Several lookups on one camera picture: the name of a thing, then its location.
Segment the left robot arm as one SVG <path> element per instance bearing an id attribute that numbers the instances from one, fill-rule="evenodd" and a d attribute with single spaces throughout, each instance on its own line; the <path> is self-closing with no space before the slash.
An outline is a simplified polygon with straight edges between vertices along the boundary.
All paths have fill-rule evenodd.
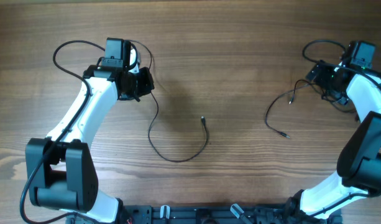
<path id="1" fill-rule="evenodd" d="M 99 189 L 90 147 L 117 101 L 140 101 L 154 89 L 150 68 L 140 66 L 138 44 L 108 38 L 104 56 L 77 76 L 81 90 L 59 124 L 45 138 L 27 143 L 27 182 L 19 202 L 26 223 L 32 223 L 25 213 L 27 198 L 36 207 L 62 211 L 49 223 L 133 223 L 132 210 Z"/>

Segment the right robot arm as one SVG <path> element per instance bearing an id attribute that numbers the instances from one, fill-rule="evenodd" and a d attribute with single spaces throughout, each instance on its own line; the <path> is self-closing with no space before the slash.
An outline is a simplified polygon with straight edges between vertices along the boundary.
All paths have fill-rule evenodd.
<path id="1" fill-rule="evenodd" d="M 360 125 L 341 151 L 336 170 L 288 199 L 282 217 L 294 223 L 327 220 L 352 202 L 381 195 L 381 73 L 372 70 L 375 45 L 353 40 L 342 50 L 337 65 L 315 60 L 306 81 L 318 85 L 330 103 L 351 102 Z"/>

